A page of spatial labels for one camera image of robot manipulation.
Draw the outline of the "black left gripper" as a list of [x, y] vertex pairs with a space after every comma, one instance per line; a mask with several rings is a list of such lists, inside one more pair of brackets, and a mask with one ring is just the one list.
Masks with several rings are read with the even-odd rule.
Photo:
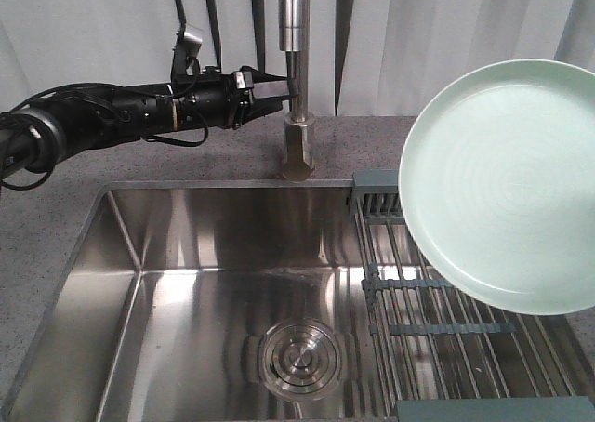
[[215, 67], [193, 75], [172, 71], [173, 128], [237, 129], [281, 111], [286, 101], [296, 97], [289, 95], [288, 82], [286, 77], [250, 66], [227, 74]]

